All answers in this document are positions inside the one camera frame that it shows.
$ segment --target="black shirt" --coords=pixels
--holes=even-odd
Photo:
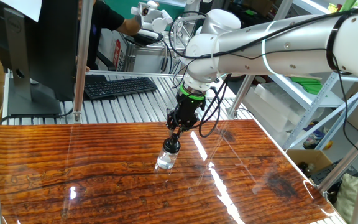
[[[123,23],[124,18],[110,9],[108,5],[101,1],[96,1],[93,6],[91,33],[89,37],[88,62],[86,63],[92,70],[97,70],[96,53],[98,52],[101,29],[107,28],[111,31],[118,29]]]

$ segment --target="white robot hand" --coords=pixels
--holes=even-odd
[[[142,29],[161,33],[173,19],[165,10],[159,11],[157,8],[158,4],[154,1],[147,4],[140,2],[138,7],[132,7],[131,13],[138,17]]]

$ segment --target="person's arm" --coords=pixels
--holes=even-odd
[[[140,31],[140,25],[135,18],[125,19],[101,1],[96,1],[93,13],[98,15],[95,23],[101,28],[116,30],[126,35],[135,35]]]
[[[126,35],[135,35],[140,31],[140,25],[135,18],[126,19],[117,31]]]

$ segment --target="computer monitor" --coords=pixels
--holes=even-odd
[[[58,100],[74,95],[77,36],[78,0],[42,1],[38,22],[0,2],[0,60],[13,73],[8,115],[61,113]]]

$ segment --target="monitor stand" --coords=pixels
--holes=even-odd
[[[54,92],[40,83],[30,83],[29,59],[33,59],[28,55],[25,15],[8,8],[4,14],[13,73],[9,80],[8,115],[60,114]]]
[[[9,79],[8,115],[57,115],[61,113],[60,102],[56,100],[53,90],[38,84],[30,84],[29,92],[23,97],[23,88],[14,84],[14,78]]]

